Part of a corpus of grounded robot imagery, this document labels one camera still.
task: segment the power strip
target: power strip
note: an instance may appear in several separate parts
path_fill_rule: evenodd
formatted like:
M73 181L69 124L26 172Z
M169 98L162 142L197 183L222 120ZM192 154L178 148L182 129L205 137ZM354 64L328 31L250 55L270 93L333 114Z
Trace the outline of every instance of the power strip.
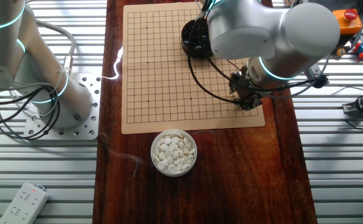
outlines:
M23 184L0 219L0 224L33 224L49 194L42 186Z

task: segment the metal base plate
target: metal base plate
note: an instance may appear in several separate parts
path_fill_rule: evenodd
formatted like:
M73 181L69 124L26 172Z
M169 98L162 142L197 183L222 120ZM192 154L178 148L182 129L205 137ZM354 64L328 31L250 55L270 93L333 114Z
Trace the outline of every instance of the metal base plate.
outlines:
M101 95L101 75L74 73L71 77L84 84L92 94L93 107L88 118L79 126L68 130L52 129L49 133L39 140L94 140L98 136L99 129L99 114L100 114L100 95ZM30 109L37 111L33 104L30 104ZM29 136L31 133L36 133L45 126L42 120L28 119L25 124L24 135Z

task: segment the wooden table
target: wooden table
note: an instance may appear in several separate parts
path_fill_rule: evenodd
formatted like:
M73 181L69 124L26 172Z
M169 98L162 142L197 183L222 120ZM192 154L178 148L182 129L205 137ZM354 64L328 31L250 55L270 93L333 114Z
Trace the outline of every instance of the wooden table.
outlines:
M173 1L108 0L104 76L115 76L123 7L165 2ZM171 178L150 160L158 133L121 133L121 88L122 75L103 80L94 224L317 223L291 100L264 99L261 128L189 131L198 160Z

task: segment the robotic arm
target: robotic arm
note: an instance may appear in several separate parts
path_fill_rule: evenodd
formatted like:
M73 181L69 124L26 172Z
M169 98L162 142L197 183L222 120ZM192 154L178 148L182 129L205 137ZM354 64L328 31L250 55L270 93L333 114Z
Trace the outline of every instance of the robotic arm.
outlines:
M245 110L261 104L259 99L270 93L266 89L293 79L331 53L340 36L333 13L315 3L273 9L259 0L215 1L207 21L215 56L250 57L242 74L231 77L242 85L263 89L231 85Z
M26 83L51 84L61 106L54 128L75 127L89 116L93 99L84 85L72 79L71 66L70 56L63 66L42 40L34 13L25 0L0 0L0 91L12 86L21 95L28 95L37 87L20 88ZM52 97L46 92L39 93L32 102L41 114L53 107Z

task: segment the bowl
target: bowl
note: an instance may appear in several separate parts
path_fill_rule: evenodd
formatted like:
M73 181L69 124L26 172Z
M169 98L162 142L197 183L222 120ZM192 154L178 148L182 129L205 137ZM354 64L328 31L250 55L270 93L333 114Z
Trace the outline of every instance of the bowl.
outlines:
M161 174L169 177L179 177L188 173L195 165L196 158L198 157L198 148L194 139L187 132L179 129L169 129L161 132L154 139L151 145L150 154L155 168L157 168Z

